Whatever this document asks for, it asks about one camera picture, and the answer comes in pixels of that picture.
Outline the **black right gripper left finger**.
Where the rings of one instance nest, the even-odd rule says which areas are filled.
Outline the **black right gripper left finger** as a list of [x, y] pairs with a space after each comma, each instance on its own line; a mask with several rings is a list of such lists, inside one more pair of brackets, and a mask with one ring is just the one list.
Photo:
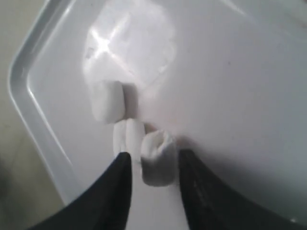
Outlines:
[[33, 230], [124, 230], [132, 196], [131, 156], [122, 152], [77, 199]]

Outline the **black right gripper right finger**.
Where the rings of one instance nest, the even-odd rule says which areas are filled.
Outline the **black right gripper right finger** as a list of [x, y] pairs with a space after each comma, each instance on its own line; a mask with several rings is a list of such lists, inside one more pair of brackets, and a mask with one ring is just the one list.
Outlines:
[[191, 230], [305, 230], [248, 200], [217, 177], [190, 149], [178, 154], [181, 199]]

